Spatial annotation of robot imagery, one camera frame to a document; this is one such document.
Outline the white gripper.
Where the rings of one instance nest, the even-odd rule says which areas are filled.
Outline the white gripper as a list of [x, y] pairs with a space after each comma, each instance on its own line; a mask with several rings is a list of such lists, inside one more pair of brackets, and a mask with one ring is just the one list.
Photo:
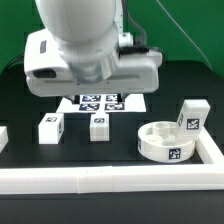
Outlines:
[[115, 30], [79, 41], [63, 41], [43, 29], [28, 36], [24, 72], [39, 97], [151, 93], [159, 87], [163, 54], [121, 47]]

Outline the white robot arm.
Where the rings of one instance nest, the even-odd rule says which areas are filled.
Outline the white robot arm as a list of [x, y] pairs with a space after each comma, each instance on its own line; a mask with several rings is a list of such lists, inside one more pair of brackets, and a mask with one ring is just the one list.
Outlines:
[[24, 71], [40, 97], [150, 93], [162, 54], [121, 47], [116, 0], [35, 0], [44, 28], [30, 34]]

